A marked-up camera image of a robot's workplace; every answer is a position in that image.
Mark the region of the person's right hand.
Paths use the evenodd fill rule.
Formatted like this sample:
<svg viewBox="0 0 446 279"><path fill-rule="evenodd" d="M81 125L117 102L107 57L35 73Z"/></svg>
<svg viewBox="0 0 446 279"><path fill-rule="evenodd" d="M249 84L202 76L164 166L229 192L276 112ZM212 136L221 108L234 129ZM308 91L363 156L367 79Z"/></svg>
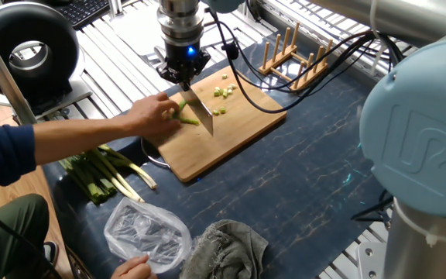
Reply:
<svg viewBox="0 0 446 279"><path fill-rule="evenodd" d="M133 257L117 267L111 279L157 279L147 261L148 255Z"/></svg>

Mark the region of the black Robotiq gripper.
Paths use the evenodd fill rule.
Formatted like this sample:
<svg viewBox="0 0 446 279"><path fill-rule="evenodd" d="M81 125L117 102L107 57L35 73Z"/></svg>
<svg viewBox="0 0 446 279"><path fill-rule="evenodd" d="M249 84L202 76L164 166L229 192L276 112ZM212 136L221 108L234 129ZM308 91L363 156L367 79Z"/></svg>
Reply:
<svg viewBox="0 0 446 279"><path fill-rule="evenodd" d="M199 43L188 46L165 44L166 59L156 68L158 75L183 91L188 91L192 80L206 67L211 55L200 48Z"/></svg>

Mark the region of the person's left hand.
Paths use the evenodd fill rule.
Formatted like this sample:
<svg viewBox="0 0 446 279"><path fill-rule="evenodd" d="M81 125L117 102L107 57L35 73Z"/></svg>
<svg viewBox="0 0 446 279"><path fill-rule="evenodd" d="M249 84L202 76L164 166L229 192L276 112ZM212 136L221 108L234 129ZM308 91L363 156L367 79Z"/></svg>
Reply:
<svg viewBox="0 0 446 279"><path fill-rule="evenodd" d="M180 128L181 122L173 117L179 105L164 92L136 101L125 115L129 135L157 136Z"/></svg>

